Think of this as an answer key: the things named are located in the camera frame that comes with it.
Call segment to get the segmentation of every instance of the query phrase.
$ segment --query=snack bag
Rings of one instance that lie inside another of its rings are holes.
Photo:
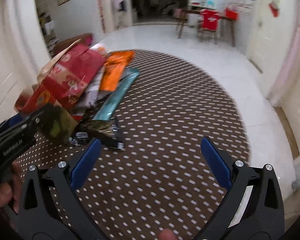
[[[134,56],[133,51],[113,52],[105,62],[105,72],[99,90],[115,91],[125,67]]]

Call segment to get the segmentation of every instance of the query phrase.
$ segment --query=black package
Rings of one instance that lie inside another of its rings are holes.
[[[97,138],[107,147],[122,150],[124,149],[123,135],[117,125],[117,119],[113,118],[109,121],[89,120],[80,123],[76,127],[77,132],[86,132],[89,138]]]

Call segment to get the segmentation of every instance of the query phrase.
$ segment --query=wooden table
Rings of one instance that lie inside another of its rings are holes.
[[[200,15],[201,9],[205,8],[203,6],[198,6],[198,5],[190,5],[190,6],[191,7],[197,7],[197,8],[200,8],[200,9],[185,9],[185,8],[182,9],[181,17],[179,18],[179,21],[178,21],[177,27],[176,27],[176,31],[177,31],[178,27],[179,27],[179,24],[181,22],[181,28],[180,28],[180,31],[179,31],[178,39],[181,38],[183,25],[185,24],[185,21],[186,21],[186,15],[188,15],[188,14],[198,14],[198,15]],[[235,47],[235,35],[234,35],[234,23],[235,23],[235,20],[230,19],[230,18],[228,18],[226,16],[221,16],[221,20],[226,20],[226,21],[230,22],[232,47]],[[224,32],[224,24],[221,26],[221,36],[223,36],[223,32]]]
[[[188,4],[188,7],[190,7],[192,10],[196,10],[196,9],[209,9],[209,10],[215,10],[214,8],[209,8],[209,7],[205,7],[205,6],[201,6],[198,4]]]
[[[78,202],[107,239],[154,239],[161,227],[174,227],[180,239],[190,239],[226,193],[201,154],[201,139],[211,136],[235,160],[248,161],[249,145],[241,118],[224,89],[201,68],[181,58],[135,50],[129,67],[138,68],[140,76],[115,111],[125,151],[102,147],[83,188],[75,192]],[[217,113],[212,107],[222,111]],[[84,119],[96,111],[90,109]],[[208,117],[211,125],[205,125]],[[238,139],[228,143],[233,135]],[[34,147],[17,159],[22,175],[31,164],[47,169],[87,148],[52,145],[41,134],[35,138]],[[51,196],[62,222],[75,227],[59,192],[51,188]]]

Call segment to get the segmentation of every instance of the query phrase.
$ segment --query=finger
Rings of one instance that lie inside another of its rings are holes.
[[[14,162],[11,164],[11,167],[12,167],[12,173],[18,174],[18,175],[21,174],[21,167],[20,167],[20,165],[17,163],[17,161],[14,161]]]
[[[171,230],[164,229],[158,235],[158,240],[177,240],[177,237]]]
[[[19,212],[19,200],[22,193],[22,181],[20,175],[13,174],[13,199],[15,200],[13,203],[13,209],[18,214]]]
[[[12,188],[7,182],[0,184],[0,208],[4,207],[12,199]]]
[[[13,210],[15,211],[16,214],[19,213],[19,200],[15,200],[13,202]]]

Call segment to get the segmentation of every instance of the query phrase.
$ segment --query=white dot pattern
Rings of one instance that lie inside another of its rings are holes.
[[[164,228],[191,239],[207,223],[226,192],[200,152],[209,136],[232,158],[247,162],[249,149],[236,106],[207,73],[180,58],[136,50],[130,67],[141,75],[115,115],[124,151],[104,147],[77,196],[111,239],[156,239]],[[47,169],[83,147],[55,146],[44,136],[18,159]],[[60,217],[71,225],[51,189]]]

